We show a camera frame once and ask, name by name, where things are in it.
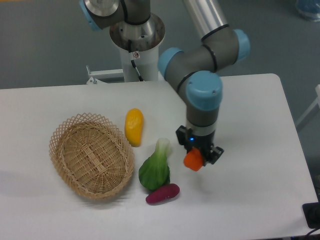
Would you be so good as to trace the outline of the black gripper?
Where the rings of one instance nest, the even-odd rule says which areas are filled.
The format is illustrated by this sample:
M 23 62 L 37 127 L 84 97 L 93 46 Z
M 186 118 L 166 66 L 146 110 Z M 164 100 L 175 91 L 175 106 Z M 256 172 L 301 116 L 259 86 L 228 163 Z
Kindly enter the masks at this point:
M 178 143 L 184 147 L 187 153 L 189 153 L 192 148 L 197 148 L 200 151 L 203 157 L 204 167 L 207 164 L 215 164 L 224 153 L 223 148 L 215 146 L 213 143 L 215 130 L 208 134 L 196 133 L 196 130 L 181 125 L 175 133 Z

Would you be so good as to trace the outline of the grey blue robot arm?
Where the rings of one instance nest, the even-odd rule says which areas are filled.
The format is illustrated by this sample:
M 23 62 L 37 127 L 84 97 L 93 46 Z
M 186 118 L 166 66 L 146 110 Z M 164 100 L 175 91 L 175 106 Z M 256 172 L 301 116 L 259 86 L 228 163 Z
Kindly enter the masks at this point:
M 79 5 L 93 30 L 109 28 L 126 82 L 162 76 L 186 104 L 186 124 L 176 130 L 187 151 L 185 166 L 198 170 L 214 164 L 224 152 L 214 145 L 223 97 L 217 72 L 249 55 L 248 36 L 230 28 L 216 0 L 186 0 L 201 45 L 190 52 L 172 47 L 159 53 L 165 25 L 148 0 L 81 0 Z

